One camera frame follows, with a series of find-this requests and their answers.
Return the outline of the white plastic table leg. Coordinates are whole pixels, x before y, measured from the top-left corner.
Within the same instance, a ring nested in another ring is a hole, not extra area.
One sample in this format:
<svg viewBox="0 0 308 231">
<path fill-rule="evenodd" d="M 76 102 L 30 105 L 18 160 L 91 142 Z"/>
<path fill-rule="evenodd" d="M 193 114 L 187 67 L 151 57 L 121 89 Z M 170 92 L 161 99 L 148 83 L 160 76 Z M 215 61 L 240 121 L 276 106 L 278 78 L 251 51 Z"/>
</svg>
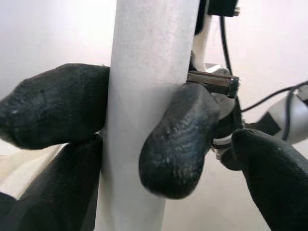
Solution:
<svg viewBox="0 0 308 231">
<path fill-rule="evenodd" d="M 147 192 L 144 141 L 186 81 L 200 0 L 117 0 L 94 231 L 161 231 L 165 201 Z"/>
</svg>

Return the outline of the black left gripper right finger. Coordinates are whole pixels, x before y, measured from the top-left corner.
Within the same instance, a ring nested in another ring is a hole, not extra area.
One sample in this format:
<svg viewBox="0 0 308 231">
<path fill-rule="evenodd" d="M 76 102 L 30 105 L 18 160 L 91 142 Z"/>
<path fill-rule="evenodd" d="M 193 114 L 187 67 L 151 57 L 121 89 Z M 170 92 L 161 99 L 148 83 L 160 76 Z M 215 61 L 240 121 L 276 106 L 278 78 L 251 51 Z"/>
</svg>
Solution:
<svg viewBox="0 0 308 231">
<path fill-rule="evenodd" d="M 255 129 L 235 131 L 231 146 L 271 231 L 308 231 L 308 160 L 289 143 Z"/>
</svg>

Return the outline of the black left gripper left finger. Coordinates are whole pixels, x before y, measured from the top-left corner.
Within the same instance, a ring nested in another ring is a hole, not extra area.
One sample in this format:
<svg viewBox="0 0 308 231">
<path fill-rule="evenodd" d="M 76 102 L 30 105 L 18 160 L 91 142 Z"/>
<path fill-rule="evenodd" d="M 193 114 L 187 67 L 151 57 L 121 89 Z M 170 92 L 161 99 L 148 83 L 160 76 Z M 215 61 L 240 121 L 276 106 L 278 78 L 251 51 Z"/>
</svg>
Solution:
<svg viewBox="0 0 308 231">
<path fill-rule="evenodd" d="M 103 140 L 69 143 L 16 200 L 0 192 L 0 231 L 94 231 Z"/>
</svg>

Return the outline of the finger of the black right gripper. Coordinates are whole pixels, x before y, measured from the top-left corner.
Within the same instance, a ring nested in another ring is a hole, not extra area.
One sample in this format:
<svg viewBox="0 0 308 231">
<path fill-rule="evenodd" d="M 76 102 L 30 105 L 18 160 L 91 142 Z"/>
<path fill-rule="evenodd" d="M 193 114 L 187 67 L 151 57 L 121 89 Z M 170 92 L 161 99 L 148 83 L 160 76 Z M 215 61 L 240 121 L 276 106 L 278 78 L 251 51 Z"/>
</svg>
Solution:
<svg viewBox="0 0 308 231">
<path fill-rule="evenodd" d="M 197 83 L 174 94 L 139 157 L 139 177 L 149 192 L 182 199 L 196 188 L 219 122 L 217 101 Z"/>
<path fill-rule="evenodd" d="M 0 100 L 0 139 L 22 149 L 82 141 L 105 125 L 110 68 L 64 64 Z"/>
</svg>

